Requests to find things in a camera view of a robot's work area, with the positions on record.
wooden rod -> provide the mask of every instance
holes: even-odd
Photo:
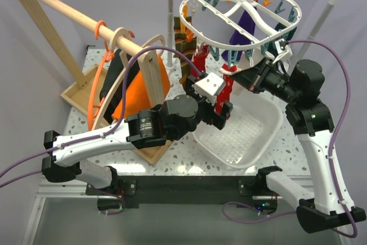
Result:
[[[47,4],[51,8],[59,11],[63,15],[67,16],[68,18],[74,20],[75,22],[79,23],[81,26],[87,28],[88,30],[94,32],[97,22],[90,17],[86,16],[85,14],[75,10],[74,8],[71,8],[70,6],[66,5],[65,3],[61,2],[60,0],[40,0],[43,3]],[[105,40],[110,40],[114,31],[111,29],[101,25],[99,28],[99,35],[103,37]],[[142,48],[133,43],[132,41],[120,37],[117,40],[116,45],[121,49],[127,52],[130,55],[135,55],[139,51],[142,50]]]
[[[83,87],[87,80],[80,69],[78,63],[70,53],[69,49],[61,39],[50,19],[42,9],[37,0],[19,0],[24,9],[28,12],[33,22],[37,25],[41,33],[46,38],[56,55],[66,66],[70,74],[74,77],[79,87]]]
[[[66,17],[74,20],[75,22],[79,23],[81,26],[87,28],[88,30],[94,32],[95,26],[97,22],[90,17],[87,17],[85,14],[71,8],[70,6],[66,5],[65,3],[61,2],[60,0],[39,0],[43,3],[47,4],[51,8],[59,11],[61,14],[65,15]],[[33,15],[29,12],[32,19],[36,21],[40,21],[37,18],[38,15]],[[37,24],[38,28],[42,30],[42,22]],[[103,37],[105,40],[110,41],[112,36],[114,35],[114,31],[111,29],[101,25],[99,28],[99,35]],[[124,37],[119,37],[116,42],[116,46],[121,50],[127,52],[128,54],[134,56],[138,52],[140,52],[143,48],[139,45],[133,43],[129,39]],[[142,71],[144,84],[147,89],[147,94],[149,97],[149,102],[151,106],[155,106],[156,104],[161,104],[164,101],[163,96],[163,87],[161,85],[161,76],[157,74],[157,70],[159,70],[158,63],[156,57],[151,57],[151,53],[145,53],[138,58],[140,70]]]

white plastic basket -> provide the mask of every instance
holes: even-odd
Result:
[[[246,169],[265,152],[283,123],[279,106],[261,95],[242,90],[231,95],[233,111],[223,130],[199,124],[193,133],[199,151],[228,169]]]

table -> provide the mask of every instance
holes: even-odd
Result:
[[[89,48],[83,71],[87,71],[94,64],[98,64],[104,55],[104,51],[104,49]],[[164,62],[166,57],[167,53],[164,53],[162,56]],[[218,72],[223,62],[223,60],[214,61],[213,57],[209,54],[206,62],[207,70]],[[171,89],[167,96],[168,99],[184,93],[182,86],[178,82],[181,77],[178,60],[174,64],[174,69],[169,72]],[[280,102],[279,104],[282,109],[285,108],[285,103]],[[75,108],[72,108],[64,134],[74,135],[86,132],[87,130],[86,116]],[[117,169],[119,174],[144,176],[243,176],[254,175],[259,168],[273,165],[281,167],[289,176],[310,175],[303,149],[286,118],[284,118],[283,126],[263,156],[256,165],[246,170],[226,170],[223,164],[199,152],[195,145],[192,136],[186,135],[180,141],[173,142],[155,166],[151,166],[132,151],[107,153],[92,157],[89,160],[101,166],[111,165]]]

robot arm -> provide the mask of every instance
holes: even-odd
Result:
[[[95,188],[116,186],[117,172],[114,168],[104,168],[86,159],[117,150],[163,146],[167,140],[179,140],[186,133],[194,131],[202,121],[222,129],[233,108],[230,102],[226,102],[221,114],[214,110],[216,96],[225,83],[213,73],[204,73],[201,78],[197,81],[189,77],[186,95],[176,96],[150,110],[129,116],[108,136],[104,133],[113,125],[67,136],[48,131],[45,133],[45,147],[56,146],[57,149],[42,160],[42,173],[50,182],[77,179]],[[93,135],[100,138],[88,139]],[[79,141],[64,146],[75,140]]]
[[[279,50],[286,51],[289,46],[280,43],[280,47]],[[354,205],[346,189],[335,149],[332,159],[337,183],[331,174],[327,150],[334,125],[328,107],[318,99],[325,80],[321,66],[311,60],[300,60],[291,76],[287,76],[279,72],[275,62],[264,58],[255,67],[231,77],[253,93],[268,91],[288,104],[287,119],[304,149],[314,193],[293,182],[278,167],[260,169],[255,186],[272,190],[289,202],[308,233],[350,224],[343,205],[338,201],[336,185],[340,186],[343,204],[354,220],[366,220],[365,211]]]

wooden rack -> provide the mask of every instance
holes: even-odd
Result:
[[[56,31],[55,27],[52,25],[50,19],[48,18],[48,16],[44,12],[38,1],[47,4],[51,8],[59,11],[63,15],[74,20],[75,22],[77,22],[78,24],[80,24],[81,26],[87,28],[92,32],[94,32],[97,22],[59,0],[19,0],[19,1],[25,8],[25,10],[28,12],[29,16],[32,18],[34,23],[37,25],[41,33],[44,35],[47,42],[53,48],[56,55],[58,55],[60,60],[63,62],[63,64],[66,66],[70,74],[75,79],[75,82],[70,87],[68,87],[61,94],[61,96],[68,103],[70,103],[72,106],[74,106],[75,108],[77,108],[79,111],[81,111],[86,115],[88,99],[93,79],[97,70],[97,65],[95,65],[88,72],[83,74],[78,63],[71,55],[69,49],[64,44],[60,35]],[[132,56],[134,56],[143,49],[141,46],[133,43],[132,41],[123,36],[115,38],[114,31],[103,25],[101,25],[99,28],[99,35],[100,37],[104,38],[107,41],[115,39],[116,46],[120,48],[124,53],[128,53]],[[144,47],[149,45],[149,42],[152,42],[152,40],[146,42]],[[162,104],[165,97],[163,94],[163,87],[161,85],[161,74],[159,71],[156,51],[149,51],[141,55],[140,58],[138,58],[138,63],[140,70],[142,71],[144,84],[147,90],[150,105],[155,106],[157,104]],[[103,71],[101,74],[97,86],[98,91],[100,91],[103,85],[106,73],[107,73],[106,71]],[[116,80],[115,83],[121,82],[123,73],[124,72],[120,74],[118,78],[119,80]],[[113,93],[109,94],[111,95],[105,99],[106,102],[105,106],[108,105],[108,103],[111,100],[110,98],[113,96]],[[97,105],[99,104],[99,101],[97,97],[95,98],[96,98],[95,104]],[[100,114],[98,115],[95,125],[93,126],[94,129],[100,126],[108,125],[107,121],[103,119],[103,113],[105,112],[106,108],[100,109]],[[170,144],[171,143],[168,141],[162,147],[152,147],[149,149],[137,150],[136,153],[138,153],[150,164],[155,165],[158,162],[158,160],[162,157],[162,155],[165,153]]]

